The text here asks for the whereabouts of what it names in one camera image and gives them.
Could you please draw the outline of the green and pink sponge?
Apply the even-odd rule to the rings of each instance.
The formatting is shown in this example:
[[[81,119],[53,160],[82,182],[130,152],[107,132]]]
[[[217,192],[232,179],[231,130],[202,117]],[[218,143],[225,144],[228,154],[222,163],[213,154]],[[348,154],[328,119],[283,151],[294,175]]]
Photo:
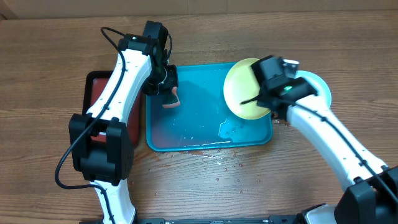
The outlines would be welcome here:
[[[171,89],[171,92],[169,94],[165,95],[162,106],[166,109],[180,106],[180,100],[177,95],[176,86]]]

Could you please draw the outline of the yellow-green plate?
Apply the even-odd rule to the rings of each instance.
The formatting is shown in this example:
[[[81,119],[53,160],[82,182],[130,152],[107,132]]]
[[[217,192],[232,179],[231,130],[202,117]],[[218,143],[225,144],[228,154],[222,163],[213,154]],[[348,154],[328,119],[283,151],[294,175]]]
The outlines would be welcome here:
[[[251,69],[251,65],[257,61],[258,58],[240,60],[231,67],[224,80],[224,100],[230,111],[242,119],[259,119],[271,112],[268,108],[258,106],[257,101],[241,104],[259,94],[260,86]]]

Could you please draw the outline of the light blue plate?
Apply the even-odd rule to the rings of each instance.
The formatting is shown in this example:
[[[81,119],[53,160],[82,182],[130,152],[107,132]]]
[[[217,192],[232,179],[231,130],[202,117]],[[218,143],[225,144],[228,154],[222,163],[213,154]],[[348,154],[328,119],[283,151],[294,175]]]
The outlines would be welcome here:
[[[308,81],[309,84],[311,84],[311,86],[314,87],[318,91],[318,95],[324,99],[327,107],[331,106],[332,95],[331,95],[330,88],[321,77],[319,77],[318,75],[316,75],[312,72],[308,72],[305,70],[299,70],[299,71],[297,71],[295,78],[300,78],[300,77],[306,79],[306,81]]]

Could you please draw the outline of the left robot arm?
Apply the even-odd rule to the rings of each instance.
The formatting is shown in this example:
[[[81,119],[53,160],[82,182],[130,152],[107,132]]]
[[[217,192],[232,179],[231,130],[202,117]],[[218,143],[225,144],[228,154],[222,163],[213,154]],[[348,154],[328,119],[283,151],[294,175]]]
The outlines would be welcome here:
[[[134,223],[134,208],[127,178],[134,160],[134,146],[127,130],[131,110],[140,92],[162,95],[164,108],[180,105],[175,65],[169,65],[170,50],[164,48],[170,34],[124,34],[114,47],[117,64],[104,90],[84,114],[74,114],[69,123],[71,145],[55,169],[71,155],[75,170],[94,188],[103,210],[103,223]]]

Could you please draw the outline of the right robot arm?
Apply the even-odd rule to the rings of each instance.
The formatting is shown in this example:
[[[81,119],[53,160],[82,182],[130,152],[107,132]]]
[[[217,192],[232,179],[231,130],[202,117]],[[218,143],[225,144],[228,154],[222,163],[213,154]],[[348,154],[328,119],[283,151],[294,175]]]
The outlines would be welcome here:
[[[271,78],[259,82],[257,103],[298,129],[336,175],[343,196],[299,213],[297,223],[397,223],[397,168],[367,150],[333,114],[321,78]]]

